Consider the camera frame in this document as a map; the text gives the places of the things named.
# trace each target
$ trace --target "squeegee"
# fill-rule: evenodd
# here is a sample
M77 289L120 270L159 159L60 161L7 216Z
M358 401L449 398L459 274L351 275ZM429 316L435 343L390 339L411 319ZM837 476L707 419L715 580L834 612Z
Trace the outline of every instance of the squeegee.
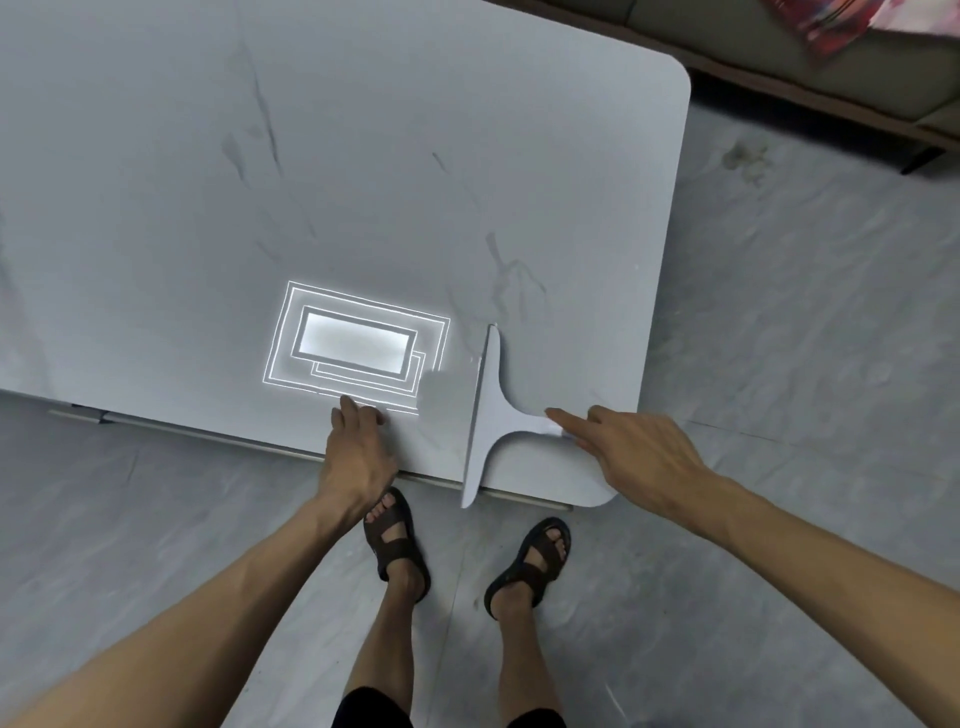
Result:
M500 330L496 325L491 325L487 329L487 344L480 357L461 507L467 508L476 499L487 456L500 438L512 432L533 432L551 437L565 435L563 428L552 420L520 412L507 401L500 385Z

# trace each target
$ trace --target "floor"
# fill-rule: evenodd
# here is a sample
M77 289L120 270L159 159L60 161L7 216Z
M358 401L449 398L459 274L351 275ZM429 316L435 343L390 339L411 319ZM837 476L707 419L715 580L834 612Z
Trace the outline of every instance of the floor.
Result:
M960 165L902 178L859 141L715 102L689 119L641 406L676 417L720 472L960 587ZM201 584L316 477L9 396L0 462L0 713ZM493 726L499 644L482 594L544 512L483 497L465 513L453 492L401 487L434 578L416 616L415 722ZM726 553L622 499L569 523L540 628L571 726L919 725ZM354 529L228 726L328 724L382 592Z

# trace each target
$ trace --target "person's left hand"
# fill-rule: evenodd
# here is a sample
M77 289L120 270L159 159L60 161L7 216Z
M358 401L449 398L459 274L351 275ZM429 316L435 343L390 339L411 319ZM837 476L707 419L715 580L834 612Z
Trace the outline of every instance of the person's left hand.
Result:
M330 412L333 431L317 496L343 507L354 521L373 508L396 476L396 459L380 439L386 417L374 407L357 407L347 395Z

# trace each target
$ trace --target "sandal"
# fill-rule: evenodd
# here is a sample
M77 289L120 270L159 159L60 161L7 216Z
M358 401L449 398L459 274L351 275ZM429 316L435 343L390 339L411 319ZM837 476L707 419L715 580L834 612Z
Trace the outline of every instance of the sandal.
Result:
M554 528L560 531L560 539L558 540L563 541L564 547L566 548L566 557L563 560L561 560L560 552L557 550L553 540L546 535L547 531ZM543 561L546 562L546 571L526 562L527 553L531 548L535 548L543 558ZM491 602L493 602L493 595L508 584L515 584L518 581L524 582L533 590L533 605L536 607L543 601L543 593L546 592L547 584L551 581L556 581L569 558L570 529L566 523L558 518L544 519L539 522L530 529L530 533L523 539L523 544L520 545L520 551L516 553L514 562L507 570L497 576L493 580L493 583L487 588L487 593L483 597L483 603L484 606L487 607L488 614L493 617L493 611L490 607Z
M423 553L414 538L414 517L410 512L410 504L403 497L403 493L394 486L384 491L383 495L386 496L388 493L394 497L396 502L374 519L373 523L367 523L367 519L364 518L363 532L367 536L367 543L370 544L370 548L376 555L376 570L383 581L390 581L390 577L387 575L387 566L397 559L410 559L414 566L420 570L420 573L423 574L423 594L417 599L417 603L420 603L427 592L430 591L430 570L426 567ZM384 541L384 532L398 523L403 523L406 526L407 535L392 541Z

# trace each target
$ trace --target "glowing white rectangle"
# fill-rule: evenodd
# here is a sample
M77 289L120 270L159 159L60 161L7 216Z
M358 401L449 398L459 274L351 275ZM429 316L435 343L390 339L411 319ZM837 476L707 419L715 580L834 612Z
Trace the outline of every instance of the glowing white rectangle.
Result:
M406 370L410 339L411 333L309 311L297 351L401 375Z

